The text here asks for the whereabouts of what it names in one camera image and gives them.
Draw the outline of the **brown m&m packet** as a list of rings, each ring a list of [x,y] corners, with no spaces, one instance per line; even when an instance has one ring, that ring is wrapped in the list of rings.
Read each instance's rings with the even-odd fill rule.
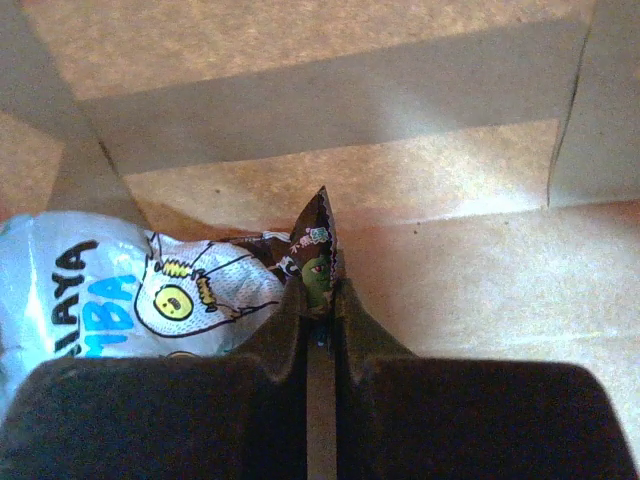
[[[228,241],[252,253],[281,281],[299,278],[306,289],[311,316],[323,318],[329,314],[338,281],[338,238],[325,187],[307,203],[291,232],[265,231]]]

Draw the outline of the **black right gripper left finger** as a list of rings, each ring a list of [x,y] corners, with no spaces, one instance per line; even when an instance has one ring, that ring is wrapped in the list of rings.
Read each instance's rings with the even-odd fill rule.
[[[40,365],[2,423],[2,477],[305,478],[305,308],[292,279],[228,355]]]

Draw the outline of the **red paper bag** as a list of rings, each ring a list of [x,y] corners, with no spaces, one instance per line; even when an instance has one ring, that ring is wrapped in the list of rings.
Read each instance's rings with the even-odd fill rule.
[[[639,442],[635,1],[5,1],[1,211],[179,238],[318,187],[422,354],[589,368]]]

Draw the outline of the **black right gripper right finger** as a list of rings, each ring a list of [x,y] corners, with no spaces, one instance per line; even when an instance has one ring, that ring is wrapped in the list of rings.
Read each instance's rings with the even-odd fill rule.
[[[333,300],[341,479],[634,479],[610,399],[566,363],[423,358]]]

